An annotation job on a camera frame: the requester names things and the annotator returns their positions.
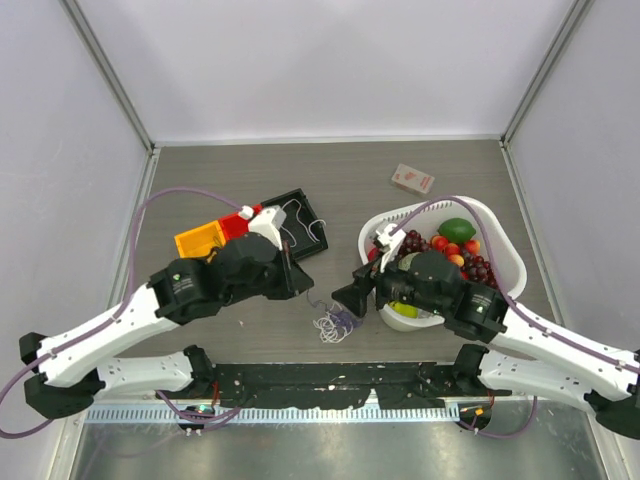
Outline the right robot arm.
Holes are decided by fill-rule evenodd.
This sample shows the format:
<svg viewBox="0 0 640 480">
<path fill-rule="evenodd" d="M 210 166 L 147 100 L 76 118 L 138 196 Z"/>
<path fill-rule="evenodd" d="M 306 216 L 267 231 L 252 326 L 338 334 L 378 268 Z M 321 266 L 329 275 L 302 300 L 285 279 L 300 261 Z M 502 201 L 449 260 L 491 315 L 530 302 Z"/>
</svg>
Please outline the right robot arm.
<svg viewBox="0 0 640 480">
<path fill-rule="evenodd" d="M 511 391 L 562 402 L 618 435 L 639 437 L 639 355 L 617 350 L 534 314 L 499 291 L 466 280 L 440 253 L 417 254 L 406 267 L 376 259 L 353 273 L 333 300 L 357 317 L 367 297 L 440 316 L 466 339 L 451 371 L 457 391 Z"/>
</svg>

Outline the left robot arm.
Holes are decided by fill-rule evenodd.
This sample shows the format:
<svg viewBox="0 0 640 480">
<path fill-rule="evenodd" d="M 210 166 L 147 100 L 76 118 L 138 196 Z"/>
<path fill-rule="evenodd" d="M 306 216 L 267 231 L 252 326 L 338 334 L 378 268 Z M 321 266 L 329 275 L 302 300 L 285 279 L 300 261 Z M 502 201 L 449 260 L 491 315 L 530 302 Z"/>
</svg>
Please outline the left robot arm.
<svg viewBox="0 0 640 480">
<path fill-rule="evenodd" d="M 174 260 L 128 300 L 92 320 L 52 337 L 24 335 L 20 354 L 33 372 L 23 384 L 26 403 L 54 420 L 107 394 L 161 391 L 171 398 L 203 398 L 216 380 L 203 349 L 191 345 L 146 358 L 122 358 L 121 352 L 246 299 L 288 300 L 313 285 L 288 246 L 277 247 L 256 233 L 205 257 Z"/>
</svg>

